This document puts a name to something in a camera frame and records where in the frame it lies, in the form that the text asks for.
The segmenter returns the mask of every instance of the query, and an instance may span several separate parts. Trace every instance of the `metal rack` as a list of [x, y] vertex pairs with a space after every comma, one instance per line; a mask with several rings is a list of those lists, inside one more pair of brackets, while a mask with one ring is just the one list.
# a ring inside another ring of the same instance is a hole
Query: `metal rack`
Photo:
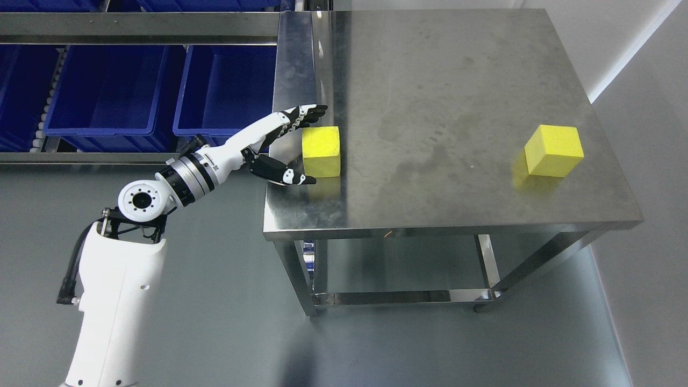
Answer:
[[[0, 12], [0, 44], [276, 45], [280, 12]], [[170, 153], [0, 152], [11, 165], [163, 165]]]

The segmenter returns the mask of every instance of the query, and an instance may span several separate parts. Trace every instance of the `blue storage bin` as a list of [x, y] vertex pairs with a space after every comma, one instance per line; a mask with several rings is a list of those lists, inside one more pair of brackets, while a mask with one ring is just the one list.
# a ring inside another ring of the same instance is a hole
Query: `blue storage bin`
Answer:
[[174, 134], [221, 145], [272, 112], [275, 46], [189, 46]]
[[43, 130], [82, 151], [170, 151], [183, 66], [181, 46], [73, 46]]
[[0, 0], [0, 12], [89, 12], [100, 0]]
[[57, 56], [46, 45], [0, 45], [0, 151], [31, 149]]
[[281, 0], [138, 0], [148, 12], [236, 12], [274, 7]]

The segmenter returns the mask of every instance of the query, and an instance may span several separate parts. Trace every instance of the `gray floor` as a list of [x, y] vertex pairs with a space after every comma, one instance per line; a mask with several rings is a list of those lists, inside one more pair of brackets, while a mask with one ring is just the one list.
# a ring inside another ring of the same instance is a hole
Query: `gray floor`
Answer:
[[[73, 243], [125, 183], [153, 170], [0, 168], [0, 386], [63, 381], [81, 316], [54, 298]], [[141, 341], [142, 385], [629, 385], [586, 251], [490, 313], [435, 305], [305, 317], [261, 234], [264, 184], [233, 174], [212, 196], [171, 216], [163, 289]], [[330, 286], [475, 281], [465, 240], [455, 241], [461, 251], [451, 259], [435, 240], [425, 242], [421, 251], [383, 247], [396, 252], [384, 260], [364, 242], [348, 247], [359, 253], [347, 260], [336, 242]]]

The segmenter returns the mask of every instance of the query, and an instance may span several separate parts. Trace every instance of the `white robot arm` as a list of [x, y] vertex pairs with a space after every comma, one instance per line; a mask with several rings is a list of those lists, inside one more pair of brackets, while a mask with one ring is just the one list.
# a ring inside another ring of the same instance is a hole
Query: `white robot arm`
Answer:
[[[78, 304], [84, 312], [72, 365], [61, 386], [137, 385], [138, 338], [160, 283], [167, 215], [205, 196], [246, 164], [252, 173], [275, 184], [314, 184], [313, 177], [259, 151], [284, 134], [317, 122], [326, 109], [302, 105], [272, 113], [218, 147], [196, 136], [177, 160], [169, 160], [155, 174], [155, 180], [134, 181], [122, 189], [118, 207], [105, 209], [103, 218], [80, 236], [58, 295], [59, 304]], [[133, 228], [121, 231], [122, 224]], [[144, 234], [153, 244], [119, 239], [134, 229], [153, 229], [151, 235]], [[84, 288], [81, 298], [74, 296], [77, 273]]]

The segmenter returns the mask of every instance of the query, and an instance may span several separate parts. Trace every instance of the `yellow foam cube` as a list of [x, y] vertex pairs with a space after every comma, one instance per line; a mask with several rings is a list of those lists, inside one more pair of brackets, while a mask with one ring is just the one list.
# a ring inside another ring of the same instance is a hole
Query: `yellow foam cube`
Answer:
[[306, 127], [301, 137], [303, 170], [314, 178], [340, 175], [339, 127]]
[[583, 160], [578, 130], [570, 126], [540, 125], [525, 151], [531, 175], [563, 178]]

